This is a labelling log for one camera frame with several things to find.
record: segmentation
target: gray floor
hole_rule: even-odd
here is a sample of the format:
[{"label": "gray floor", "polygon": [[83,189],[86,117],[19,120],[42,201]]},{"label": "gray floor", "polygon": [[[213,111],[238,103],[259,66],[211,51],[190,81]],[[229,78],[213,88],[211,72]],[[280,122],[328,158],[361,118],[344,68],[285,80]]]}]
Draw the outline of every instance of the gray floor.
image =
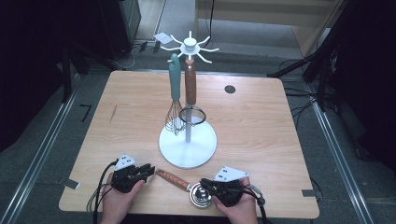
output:
[{"label": "gray floor", "polygon": [[[183,15],[174,12],[179,12],[178,8],[183,8],[184,12],[189,13],[189,10],[193,10],[191,2],[193,1],[167,0],[160,32],[183,39],[187,35],[187,31],[193,29],[193,21],[186,20]],[[296,47],[289,27],[250,23],[248,26],[243,24],[242,28],[242,24],[239,24],[239,27],[234,25],[231,27],[222,25],[224,23],[227,22],[213,22],[213,46],[208,47],[220,48],[220,52],[205,54],[205,57],[213,61],[213,64],[197,62],[197,68],[201,72],[226,72],[265,77],[265,74],[277,71],[280,65],[284,67],[292,63],[283,63],[286,60],[301,58],[301,53]],[[201,21],[200,26],[202,26],[200,30],[204,31],[205,21]],[[248,27],[256,29],[242,30]],[[265,31],[265,35],[254,32],[260,31],[258,27]],[[227,32],[238,35],[227,35]],[[205,38],[206,35],[206,33],[202,33],[199,38]],[[134,65],[127,70],[166,70],[167,63],[165,61],[169,55],[170,52],[163,50],[155,54],[151,49],[144,52],[136,50],[134,51]],[[125,65],[132,64],[132,62],[131,55],[118,61]],[[45,162],[39,167],[41,172],[36,177],[34,186],[27,189],[28,197],[13,221],[14,223],[92,222],[90,213],[66,213],[59,209],[58,202],[64,187],[57,183],[61,176],[69,176],[71,172],[92,120],[94,109],[110,74],[110,71],[101,64],[90,61],[90,65],[92,68],[89,74],[79,75],[79,79],[74,82],[74,90],[77,90],[77,94],[73,98],[74,101],[71,102],[63,126],[54,138],[49,154],[44,158]],[[283,76],[281,80],[284,86],[305,91],[307,85],[301,79],[302,73],[303,69],[297,69]],[[57,116],[62,106],[62,93],[63,90],[60,88],[32,120],[18,142],[0,153],[0,169],[3,171],[0,174],[0,190],[2,192],[0,194],[0,214],[2,214],[0,217],[5,213],[7,204],[10,203],[17,186],[28,171],[31,161],[34,160],[37,149],[40,148],[46,137],[52,121]],[[295,93],[295,91],[286,91],[286,93]],[[288,100],[290,110],[292,110],[306,105],[310,99],[307,96],[289,96]],[[92,105],[92,110],[84,122],[81,121],[87,108],[80,105]],[[396,179],[393,172],[380,162],[362,161],[357,158],[353,142],[343,121],[330,109],[331,106],[329,104],[324,115],[329,119],[337,143],[342,149],[364,201],[367,202],[367,210],[373,218],[373,223],[394,223],[396,219],[396,213],[394,213],[396,210]],[[359,213],[353,204],[354,200],[348,193],[346,182],[342,177],[343,170],[340,170],[334,159],[328,139],[318,121],[317,113],[318,111],[313,106],[308,107],[302,113],[296,127],[308,172],[318,184],[317,186],[313,181],[313,186],[320,196],[318,197],[320,216],[314,219],[313,223],[364,223],[359,219]],[[138,223],[153,223],[154,220],[157,220],[155,217],[134,216],[133,218],[138,219]],[[309,223],[309,220],[304,219],[270,219],[275,224]],[[180,219],[169,216],[160,217],[159,220],[161,223],[215,223],[210,219],[202,221],[191,217]]]}]

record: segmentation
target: human hand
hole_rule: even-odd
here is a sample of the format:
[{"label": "human hand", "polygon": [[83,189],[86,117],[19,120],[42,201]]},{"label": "human hand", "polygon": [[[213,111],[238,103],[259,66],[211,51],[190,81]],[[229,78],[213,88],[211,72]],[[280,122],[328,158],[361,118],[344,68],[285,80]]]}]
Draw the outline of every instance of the human hand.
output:
[{"label": "human hand", "polygon": [[107,185],[102,193],[107,194],[103,197],[103,217],[101,224],[119,224],[127,215],[129,209],[134,205],[134,197],[143,188],[144,180],[139,180],[129,193],[121,193],[116,189],[111,189],[113,173],[108,175]]},{"label": "human hand", "polygon": [[[243,186],[250,184],[248,177],[239,180]],[[212,197],[215,206],[230,219],[233,224],[257,224],[255,199],[246,193],[238,204],[226,207],[216,196]]]}]

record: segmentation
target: whisk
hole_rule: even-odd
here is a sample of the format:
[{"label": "whisk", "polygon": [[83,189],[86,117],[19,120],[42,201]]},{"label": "whisk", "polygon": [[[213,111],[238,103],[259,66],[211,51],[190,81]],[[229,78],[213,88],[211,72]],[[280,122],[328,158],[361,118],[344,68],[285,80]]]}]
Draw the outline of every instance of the whisk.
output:
[{"label": "whisk", "polygon": [[169,62],[169,80],[171,83],[171,96],[172,105],[169,109],[168,115],[166,116],[165,127],[166,130],[177,135],[185,128],[185,123],[179,118],[180,110],[182,109],[180,104],[180,79],[181,79],[181,68],[180,61],[177,55],[174,53],[171,56]]}]

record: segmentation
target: wooden handle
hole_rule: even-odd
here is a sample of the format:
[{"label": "wooden handle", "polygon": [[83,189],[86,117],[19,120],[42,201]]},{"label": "wooden handle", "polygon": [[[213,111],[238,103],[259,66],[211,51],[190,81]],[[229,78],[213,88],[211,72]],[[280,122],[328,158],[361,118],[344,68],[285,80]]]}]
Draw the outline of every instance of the wooden handle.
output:
[{"label": "wooden handle", "polygon": [[186,99],[188,105],[195,105],[197,100],[197,86],[194,60],[186,60],[185,65]]},{"label": "wooden handle", "polygon": [[166,172],[165,170],[162,170],[162,169],[158,169],[156,173],[157,173],[157,175],[159,175],[163,179],[165,179],[165,180],[169,181],[170,183],[178,186],[179,188],[184,189],[187,192],[190,191],[189,190],[189,185],[190,184],[187,183],[185,180],[183,180],[183,179],[181,179],[181,178],[179,178],[179,177],[177,177],[175,175],[172,175],[171,173]]}]

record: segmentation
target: round white base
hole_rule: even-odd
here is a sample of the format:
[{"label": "round white base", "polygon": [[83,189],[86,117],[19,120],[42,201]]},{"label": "round white base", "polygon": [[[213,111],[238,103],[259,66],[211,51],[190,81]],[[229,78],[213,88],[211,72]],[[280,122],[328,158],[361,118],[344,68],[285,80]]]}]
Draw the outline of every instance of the round white base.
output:
[{"label": "round white base", "polygon": [[191,169],[203,165],[215,154],[218,139],[208,122],[191,127],[191,140],[186,142],[186,131],[175,135],[163,130],[160,134],[160,150],[167,161],[176,167]]}]

